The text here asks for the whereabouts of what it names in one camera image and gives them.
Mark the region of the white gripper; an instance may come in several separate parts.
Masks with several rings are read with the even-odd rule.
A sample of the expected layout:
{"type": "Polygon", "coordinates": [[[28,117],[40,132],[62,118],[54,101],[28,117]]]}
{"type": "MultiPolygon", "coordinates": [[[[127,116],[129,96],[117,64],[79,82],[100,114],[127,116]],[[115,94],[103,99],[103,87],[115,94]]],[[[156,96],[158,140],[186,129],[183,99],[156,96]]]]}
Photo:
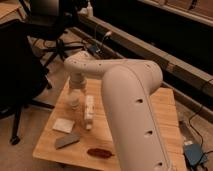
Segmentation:
{"type": "MultiPolygon", "coordinates": [[[[83,94],[85,94],[86,83],[87,83],[86,79],[73,80],[72,78],[70,78],[66,99],[72,100],[72,93],[74,93],[76,90],[81,91],[83,94]]],[[[94,97],[92,95],[87,95],[85,97],[85,108],[84,108],[84,123],[86,130],[92,129],[93,115],[94,115],[94,97]]]]}

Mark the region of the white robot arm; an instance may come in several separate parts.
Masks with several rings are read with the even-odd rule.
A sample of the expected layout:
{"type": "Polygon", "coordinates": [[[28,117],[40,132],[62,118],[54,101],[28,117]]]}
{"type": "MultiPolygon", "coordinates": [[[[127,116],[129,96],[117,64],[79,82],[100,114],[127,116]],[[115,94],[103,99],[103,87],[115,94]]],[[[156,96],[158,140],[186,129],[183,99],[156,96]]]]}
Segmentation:
{"type": "Polygon", "coordinates": [[[95,60],[80,51],[64,61],[70,86],[86,76],[101,80],[101,97],[121,171],[173,171],[150,101],[162,84],[162,71],[151,60],[95,60]]]}

